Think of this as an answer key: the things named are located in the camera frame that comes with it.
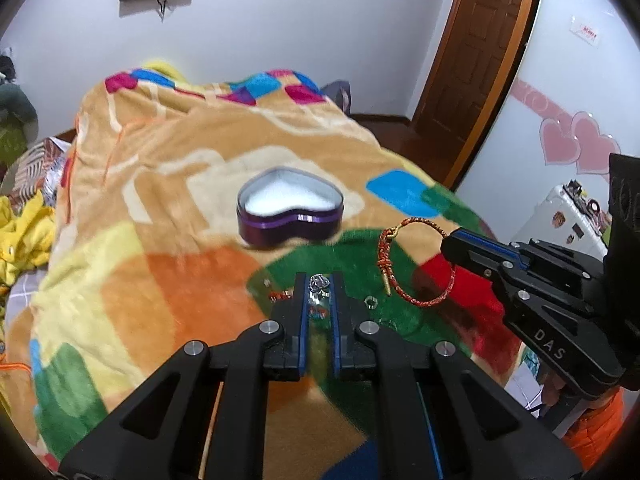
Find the right hand of person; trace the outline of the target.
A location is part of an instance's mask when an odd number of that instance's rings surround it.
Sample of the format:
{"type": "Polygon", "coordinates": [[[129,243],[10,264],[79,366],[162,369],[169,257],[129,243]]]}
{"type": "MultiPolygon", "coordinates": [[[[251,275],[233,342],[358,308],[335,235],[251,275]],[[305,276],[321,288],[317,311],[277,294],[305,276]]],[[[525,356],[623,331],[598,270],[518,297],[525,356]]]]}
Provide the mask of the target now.
{"type": "Polygon", "coordinates": [[[564,379],[553,370],[543,368],[539,371],[537,380],[541,386],[541,403],[545,406],[552,406],[558,402],[565,386],[564,379]]]}

